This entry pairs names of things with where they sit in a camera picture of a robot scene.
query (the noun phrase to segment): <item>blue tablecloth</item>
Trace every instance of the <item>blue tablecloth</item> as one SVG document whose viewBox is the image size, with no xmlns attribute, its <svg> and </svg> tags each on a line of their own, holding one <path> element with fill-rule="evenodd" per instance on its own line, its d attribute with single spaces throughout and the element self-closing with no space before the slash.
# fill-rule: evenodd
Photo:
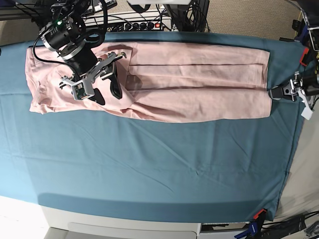
<svg viewBox="0 0 319 239">
<path fill-rule="evenodd" d="M 208 33 L 107 33 L 107 41 L 224 44 L 270 51 L 268 87 L 299 68 L 298 43 Z M 303 119 L 273 102 L 265 119 L 172 124 L 105 112 L 29 112 L 31 42 L 0 56 L 0 195 L 57 209 L 165 222 L 249 221 L 275 215 Z"/>
</svg>

